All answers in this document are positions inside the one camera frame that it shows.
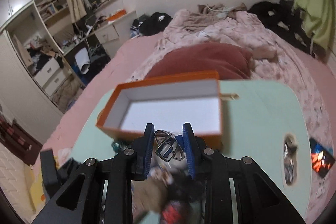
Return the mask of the brown fur pompom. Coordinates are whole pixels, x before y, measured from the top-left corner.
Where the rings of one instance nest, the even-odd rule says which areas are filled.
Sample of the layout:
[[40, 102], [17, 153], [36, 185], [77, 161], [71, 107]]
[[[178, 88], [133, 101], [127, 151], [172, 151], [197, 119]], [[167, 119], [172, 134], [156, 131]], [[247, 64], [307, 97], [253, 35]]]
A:
[[133, 183], [133, 206], [137, 211], [160, 213], [167, 201], [167, 187], [162, 181], [147, 179]]

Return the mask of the black lace-trimmed garment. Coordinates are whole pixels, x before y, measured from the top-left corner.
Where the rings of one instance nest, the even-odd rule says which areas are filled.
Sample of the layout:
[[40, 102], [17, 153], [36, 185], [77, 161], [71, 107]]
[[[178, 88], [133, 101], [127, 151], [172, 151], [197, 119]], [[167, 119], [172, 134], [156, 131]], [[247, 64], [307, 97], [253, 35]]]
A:
[[167, 186], [169, 201], [195, 202], [203, 198], [206, 184], [193, 180], [190, 176], [175, 176], [173, 182]]

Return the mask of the orange cardboard box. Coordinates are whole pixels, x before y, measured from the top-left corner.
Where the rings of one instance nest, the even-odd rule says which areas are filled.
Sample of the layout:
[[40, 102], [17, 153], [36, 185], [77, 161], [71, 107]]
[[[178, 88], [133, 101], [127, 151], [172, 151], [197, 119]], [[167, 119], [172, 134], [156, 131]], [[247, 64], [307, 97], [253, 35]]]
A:
[[190, 123], [213, 149], [222, 146], [223, 118], [216, 71], [154, 77], [119, 84], [98, 116], [96, 126], [113, 139], [132, 141], [148, 123], [175, 135]]

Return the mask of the crumpled foil wrapper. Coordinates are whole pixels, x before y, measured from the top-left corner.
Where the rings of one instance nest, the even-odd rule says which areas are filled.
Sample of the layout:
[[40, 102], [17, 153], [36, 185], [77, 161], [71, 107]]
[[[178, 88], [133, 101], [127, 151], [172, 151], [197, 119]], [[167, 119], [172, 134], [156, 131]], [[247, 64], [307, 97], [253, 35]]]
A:
[[282, 150], [282, 165], [287, 186], [292, 186], [297, 180], [297, 151], [298, 145], [293, 135], [284, 137]]

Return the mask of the smartphone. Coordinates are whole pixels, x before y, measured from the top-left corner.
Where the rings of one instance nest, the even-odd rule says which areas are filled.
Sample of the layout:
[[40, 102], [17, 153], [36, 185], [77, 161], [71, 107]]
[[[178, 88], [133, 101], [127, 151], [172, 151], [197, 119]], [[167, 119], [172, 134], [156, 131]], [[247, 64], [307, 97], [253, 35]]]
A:
[[335, 158], [329, 151], [318, 143], [315, 139], [310, 138], [311, 166], [320, 178], [325, 178], [335, 163]]

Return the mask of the white wardrobe shelving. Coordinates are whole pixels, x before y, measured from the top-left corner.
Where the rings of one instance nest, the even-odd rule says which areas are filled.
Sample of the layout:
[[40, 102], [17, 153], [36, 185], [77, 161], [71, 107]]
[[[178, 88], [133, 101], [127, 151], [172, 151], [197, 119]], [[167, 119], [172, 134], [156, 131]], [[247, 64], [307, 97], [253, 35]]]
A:
[[1, 0], [1, 108], [39, 143], [59, 125], [82, 82], [34, 0]]

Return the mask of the white rolled paper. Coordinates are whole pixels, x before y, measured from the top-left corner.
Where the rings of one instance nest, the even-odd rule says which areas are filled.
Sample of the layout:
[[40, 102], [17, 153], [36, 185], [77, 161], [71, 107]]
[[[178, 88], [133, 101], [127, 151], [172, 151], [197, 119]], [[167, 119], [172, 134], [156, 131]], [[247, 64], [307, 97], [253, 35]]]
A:
[[89, 58], [89, 53], [86, 48], [82, 48], [76, 53], [75, 61], [81, 74], [84, 75], [89, 71], [91, 61]]

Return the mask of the red cushion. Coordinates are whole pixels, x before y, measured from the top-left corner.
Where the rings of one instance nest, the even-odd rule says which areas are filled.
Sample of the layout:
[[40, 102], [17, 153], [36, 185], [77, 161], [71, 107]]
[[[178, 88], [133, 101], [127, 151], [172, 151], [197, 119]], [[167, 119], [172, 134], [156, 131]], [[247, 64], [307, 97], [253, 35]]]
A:
[[145, 77], [216, 71], [220, 80], [245, 80], [250, 78], [253, 66], [250, 51], [231, 44], [210, 42], [167, 53]]

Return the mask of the pink floral duvet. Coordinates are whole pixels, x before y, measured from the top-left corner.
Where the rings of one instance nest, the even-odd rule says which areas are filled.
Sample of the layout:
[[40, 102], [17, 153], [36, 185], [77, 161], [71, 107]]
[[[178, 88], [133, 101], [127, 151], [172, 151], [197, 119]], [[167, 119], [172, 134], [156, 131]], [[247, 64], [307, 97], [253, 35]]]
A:
[[157, 62], [178, 48], [206, 42], [232, 44], [244, 50], [264, 46], [277, 52], [278, 61], [257, 61], [252, 79], [274, 80], [290, 87], [301, 105], [309, 135], [317, 139], [330, 137], [329, 114], [321, 93], [308, 68], [287, 42], [265, 28], [256, 15], [246, 11], [238, 11], [235, 19], [221, 20], [194, 34], [183, 25], [190, 15], [187, 9], [175, 14], [153, 53], [132, 73], [129, 82], [143, 80]]

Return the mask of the white bedside drawer cabinet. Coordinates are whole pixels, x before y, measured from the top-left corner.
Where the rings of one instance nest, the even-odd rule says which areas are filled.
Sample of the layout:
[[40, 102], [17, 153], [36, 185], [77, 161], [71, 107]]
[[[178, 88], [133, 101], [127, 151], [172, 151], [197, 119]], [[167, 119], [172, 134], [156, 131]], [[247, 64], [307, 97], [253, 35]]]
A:
[[99, 43], [111, 59], [114, 58], [121, 46], [130, 39], [130, 29], [136, 18], [135, 11], [128, 12], [111, 24], [107, 24], [94, 32]]

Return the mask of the black clothes pile left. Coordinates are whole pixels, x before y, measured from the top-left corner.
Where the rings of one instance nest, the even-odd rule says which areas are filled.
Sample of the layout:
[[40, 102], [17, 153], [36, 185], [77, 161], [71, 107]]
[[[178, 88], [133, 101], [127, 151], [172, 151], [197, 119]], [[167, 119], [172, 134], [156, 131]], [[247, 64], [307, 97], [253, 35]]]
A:
[[130, 37], [152, 36], [163, 32], [172, 20], [172, 17], [166, 13], [155, 12], [151, 16], [143, 14], [133, 21]]

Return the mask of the black clothes pile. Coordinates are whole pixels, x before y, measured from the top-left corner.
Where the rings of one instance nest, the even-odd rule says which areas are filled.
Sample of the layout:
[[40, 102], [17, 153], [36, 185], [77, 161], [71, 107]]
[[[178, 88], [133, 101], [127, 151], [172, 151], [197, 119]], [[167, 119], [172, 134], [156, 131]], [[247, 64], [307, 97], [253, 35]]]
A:
[[302, 28], [301, 8], [293, 8], [294, 1], [280, 0], [279, 3], [262, 1], [254, 4], [248, 12], [255, 14], [265, 28], [280, 38], [315, 58], [311, 49], [311, 40]]
[[163, 32], [172, 20], [172, 17], [166, 13], [155, 12], [151, 16], [143, 14], [133, 21], [130, 37], [152, 36]]

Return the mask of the orange tissue box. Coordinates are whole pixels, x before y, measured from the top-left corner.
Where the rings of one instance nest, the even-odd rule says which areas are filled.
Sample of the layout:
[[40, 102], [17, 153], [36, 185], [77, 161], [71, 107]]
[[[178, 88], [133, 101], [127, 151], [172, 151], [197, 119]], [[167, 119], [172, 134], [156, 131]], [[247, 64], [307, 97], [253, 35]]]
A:
[[117, 20], [118, 18], [126, 15], [127, 12], [125, 9], [117, 10], [113, 15], [106, 18], [107, 21], [112, 22], [114, 20]]

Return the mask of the black clothes pile right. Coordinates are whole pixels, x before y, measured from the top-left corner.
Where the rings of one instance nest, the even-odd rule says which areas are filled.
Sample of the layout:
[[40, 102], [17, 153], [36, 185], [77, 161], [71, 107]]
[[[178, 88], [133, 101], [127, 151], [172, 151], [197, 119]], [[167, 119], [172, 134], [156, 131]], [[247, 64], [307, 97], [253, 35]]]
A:
[[301, 8], [293, 8], [294, 1], [280, 0], [279, 3], [262, 1], [254, 4], [248, 12], [255, 14], [265, 28], [280, 38], [315, 58], [311, 49], [311, 40], [302, 28]]

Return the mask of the beige knitted blanket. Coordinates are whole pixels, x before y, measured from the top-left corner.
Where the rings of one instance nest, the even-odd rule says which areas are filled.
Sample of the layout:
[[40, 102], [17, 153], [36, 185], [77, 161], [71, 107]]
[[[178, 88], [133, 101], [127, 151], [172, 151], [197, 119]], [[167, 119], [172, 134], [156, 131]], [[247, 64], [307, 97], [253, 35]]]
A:
[[235, 7], [226, 7], [221, 3], [214, 6], [199, 5], [198, 9], [198, 12], [191, 13], [183, 22], [183, 28], [192, 34], [226, 18], [236, 19], [238, 11], [247, 11], [244, 3]]

